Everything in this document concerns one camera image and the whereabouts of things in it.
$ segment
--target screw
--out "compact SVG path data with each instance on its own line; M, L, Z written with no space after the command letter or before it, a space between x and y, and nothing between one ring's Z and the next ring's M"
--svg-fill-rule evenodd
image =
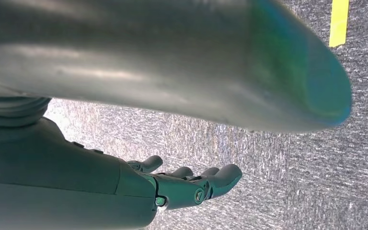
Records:
M166 204L166 199L163 197L156 197L156 205L161 207Z
M202 188L196 190L194 200L197 204L201 204L204 201L204 190Z

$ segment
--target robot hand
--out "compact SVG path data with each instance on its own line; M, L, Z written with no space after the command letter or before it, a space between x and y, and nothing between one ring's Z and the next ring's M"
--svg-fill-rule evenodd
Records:
M188 167L172 173L151 174L163 164L159 156L151 156L143 162L127 162L139 175L147 178L156 188L155 205L162 210L200 205L228 193L242 177L238 166L229 164L218 169L208 168L200 176L194 176Z

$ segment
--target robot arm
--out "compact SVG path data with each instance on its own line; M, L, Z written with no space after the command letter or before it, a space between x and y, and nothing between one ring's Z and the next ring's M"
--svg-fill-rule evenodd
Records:
M0 230L137 230L158 208L199 205L242 175L235 165L197 177L185 167L151 174L161 164L157 156L125 162L85 149L46 118L0 126Z

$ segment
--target gray carpet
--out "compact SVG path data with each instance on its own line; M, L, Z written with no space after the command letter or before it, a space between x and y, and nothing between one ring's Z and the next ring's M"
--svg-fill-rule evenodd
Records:
M286 4L327 43L332 0ZM238 164L227 196L159 213L150 230L368 229L368 0L351 0L347 43L334 49L353 84L352 117L317 133L249 132L180 115L54 100L69 140L125 160L158 154L162 170Z

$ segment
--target yellow tape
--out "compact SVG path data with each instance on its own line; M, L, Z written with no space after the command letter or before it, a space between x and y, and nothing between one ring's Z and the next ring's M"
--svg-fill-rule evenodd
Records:
M329 46L335 47L346 42L349 0L333 0Z

